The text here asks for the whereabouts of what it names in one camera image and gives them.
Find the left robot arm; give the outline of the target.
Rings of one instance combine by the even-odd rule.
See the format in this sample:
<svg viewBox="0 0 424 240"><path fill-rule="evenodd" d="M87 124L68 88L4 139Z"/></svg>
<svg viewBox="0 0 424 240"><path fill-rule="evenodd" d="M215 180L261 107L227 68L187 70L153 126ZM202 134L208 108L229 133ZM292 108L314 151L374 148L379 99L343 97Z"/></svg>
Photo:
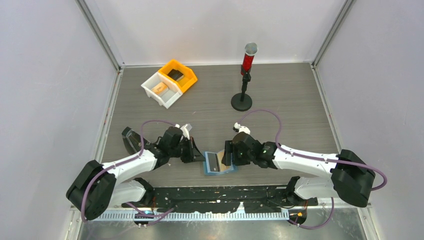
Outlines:
<svg viewBox="0 0 424 240"><path fill-rule="evenodd" d="M171 126L156 142L143 138L140 150L130 156L104 164L89 161L67 190L66 198L88 221L121 204L150 206L155 189L140 174L168 164L171 158L179 158L183 163L206 160L190 136L190 129L189 124Z"/></svg>

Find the tan credit card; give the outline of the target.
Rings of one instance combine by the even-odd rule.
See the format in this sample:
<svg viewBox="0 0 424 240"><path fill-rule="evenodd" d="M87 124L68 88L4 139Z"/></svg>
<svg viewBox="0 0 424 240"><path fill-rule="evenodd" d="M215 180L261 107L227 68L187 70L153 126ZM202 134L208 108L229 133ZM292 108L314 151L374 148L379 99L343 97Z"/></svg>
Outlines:
<svg viewBox="0 0 424 240"><path fill-rule="evenodd" d="M219 173L227 173L232 171L234 168L232 165L225 165L222 161L224 159L224 155L225 155L225 150L221 150L216 154L216 158L217 158L217 167L218 167L218 172Z"/></svg>

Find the black card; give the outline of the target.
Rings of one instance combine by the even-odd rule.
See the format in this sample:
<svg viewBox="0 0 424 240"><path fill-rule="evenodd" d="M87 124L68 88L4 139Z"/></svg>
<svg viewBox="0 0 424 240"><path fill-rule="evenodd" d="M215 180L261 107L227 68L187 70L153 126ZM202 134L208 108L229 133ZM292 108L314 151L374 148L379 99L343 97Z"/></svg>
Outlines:
<svg viewBox="0 0 424 240"><path fill-rule="evenodd" d="M167 74L168 77L170 77L172 80L178 82L184 78L184 74L177 70L177 69L171 69L169 73Z"/></svg>

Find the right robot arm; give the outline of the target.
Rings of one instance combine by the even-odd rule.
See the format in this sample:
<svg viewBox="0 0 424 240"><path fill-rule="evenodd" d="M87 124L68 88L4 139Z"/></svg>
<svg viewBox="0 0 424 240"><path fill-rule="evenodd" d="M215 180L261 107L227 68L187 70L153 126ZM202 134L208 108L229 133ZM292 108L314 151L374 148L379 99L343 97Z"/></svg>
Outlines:
<svg viewBox="0 0 424 240"><path fill-rule="evenodd" d="M226 166L255 164L263 169L310 174L310 177L290 179L285 198L291 205L311 198L339 198L364 208L376 177L376 170L350 150L343 149L337 154L302 151L272 141L261 143L245 132L225 142L221 163Z"/></svg>

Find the blue leather card holder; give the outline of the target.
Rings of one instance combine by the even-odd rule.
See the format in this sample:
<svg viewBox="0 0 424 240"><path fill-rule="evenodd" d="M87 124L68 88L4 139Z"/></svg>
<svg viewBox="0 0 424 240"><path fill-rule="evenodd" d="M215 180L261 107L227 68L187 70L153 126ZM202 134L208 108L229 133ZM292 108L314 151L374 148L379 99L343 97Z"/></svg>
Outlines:
<svg viewBox="0 0 424 240"><path fill-rule="evenodd" d="M219 175L229 174L229 173L233 173L237 171L237 167L235 165L231 165L233 166L233 170L229 172L225 172L225 173L219 173L217 152L205 151L204 156L205 156L205 162L203 162L203 167L204 167L204 174L206 176L219 176Z"/></svg>

